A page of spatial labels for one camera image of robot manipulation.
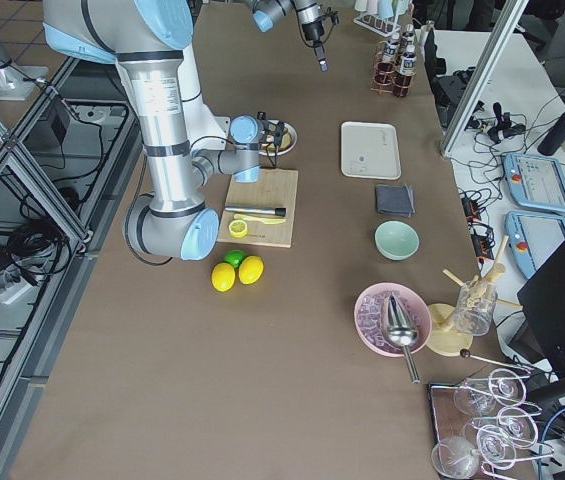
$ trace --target green lime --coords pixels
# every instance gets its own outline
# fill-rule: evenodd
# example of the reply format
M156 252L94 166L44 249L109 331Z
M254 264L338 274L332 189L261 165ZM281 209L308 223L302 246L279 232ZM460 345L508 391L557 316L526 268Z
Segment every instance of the green lime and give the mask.
M231 265L233 268L238 268L242 263L242 260L246 258L246 253L242 250L231 250L228 252L223 260Z

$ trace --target gray cloth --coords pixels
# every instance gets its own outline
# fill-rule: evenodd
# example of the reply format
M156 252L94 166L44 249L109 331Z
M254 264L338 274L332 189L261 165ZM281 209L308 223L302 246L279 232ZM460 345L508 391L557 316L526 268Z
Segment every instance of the gray cloth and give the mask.
M413 188L409 185L399 187L377 185L375 187L375 202L378 213L401 217L410 217L415 213Z

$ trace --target light blue joint cover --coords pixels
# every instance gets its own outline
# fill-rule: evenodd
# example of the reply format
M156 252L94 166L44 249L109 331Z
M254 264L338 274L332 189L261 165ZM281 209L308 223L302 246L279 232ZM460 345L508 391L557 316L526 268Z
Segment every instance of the light blue joint cover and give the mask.
M87 60L95 63L114 64L116 61L115 55L102 50L101 48L94 47L82 40L79 40L71 35L52 27L51 25L44 25L44 33L46 35L46 43L49 44L56 52L60 52L68 57L79 58L80 60Z
M196 215L184 236L180 258L182 260L202 260L218 239L220 220L215 210L205 208Z
M147 26L160 41L184 50L193 41L193 19L186 0L135 0Z
M253 20L261 32L268 32L273 28L273 20L261 10L253 14Z
M247 170L242 170L241 172L236 173L233 175L235 181L238 183L253 183L257 182L260 178L260 167L253 167Z
M237 143L253 143L260 137L260 124L248 115L242 115L231 122L231 136Z

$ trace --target white desk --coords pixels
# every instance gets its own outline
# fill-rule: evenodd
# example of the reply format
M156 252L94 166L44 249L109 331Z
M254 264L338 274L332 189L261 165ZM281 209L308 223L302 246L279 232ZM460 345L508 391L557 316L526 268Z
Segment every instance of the white desk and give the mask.
M450 75L456 70L465 70L469 66L476 65L487 39L488 34L486 33L436 30L435 40L438 45L437 56L446 59L447 74ZM522 35L516 34L509 40L509 44L500 58L488 86L480 97L480 100L485 103L485 112L477 116L482 118L493 117L493 103L500 102L502 110L511 113L512 120L525 123L527 128L531 126L531 122L533 122L533 125L542 125L557 119L565 110L565 105L559 98L555 98L556 95L556 90L551 85L546 72L538 63L528 44ZM539 117L534 122L540 109L550 100L552 101L542 110ZM513 117L513 114L524 114L526 120L520 116ZM527 139L527 145L531 144L548 128L550 128L550 125L531 131ZM492 143L486 135L479 135L478 140L487 145L491 145ZM538 154L535 149L538 143L539 142L529 149L529 154ZM460 137L452 152L452 157L462 163L467 163L472 160L486 162L491 158L487 147L477 145L476 150L485 153L476 153L474 146L475 131L469 130ZM493 148L493 153L498 155L499 153L518 150L522 146L523 137L513 137L496 145ZM565 152L562 151L562 149L558 149L553 157L560 160L564 166L563 170L565 173ZM476 190L487 186L494 191L494 194L497 193L490 185L476 184L471 178L471 172L468 167L455 161L453 162L453 167L458 187L464 190ZM476 180L486 180L483 177L483 170L484 169L478 168L473 169L474 178ZM497 178L502 175L502 169L500 168L487 175L491 179ZM505 215L510 210L524 210L524 208L517 206L513 201L505 180L500 183L500 188L503 198L489 206L487 210L488 217L486 217L487 223L494 228L495 239L498 246L505 233ZM525 277L515 265L515 261L509 250L507 250L504 255L503 263L507 267L507 272L502 281L498 284L499 296L507 300L517 301L516 294L525 283ZM488 271L489 267L489 265L485 265L485 271ZM498 305L495 313L496 322L498 319L514 311L515 310L510 307ZM521 322L522 315L516 315L507 320L506 323L499 328L498 335L504 353L511 353L508 347L506 347L506 343L512 338Z

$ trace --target metal scoop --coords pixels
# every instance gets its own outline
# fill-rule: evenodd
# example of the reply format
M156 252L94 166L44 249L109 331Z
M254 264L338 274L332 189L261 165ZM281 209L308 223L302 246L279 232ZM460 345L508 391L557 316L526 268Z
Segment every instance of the metal scoop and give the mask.
M418 341L418 329L400 301L392 293L382 303L382 335L396 348L401 348L413 383L420 383L411 347Z

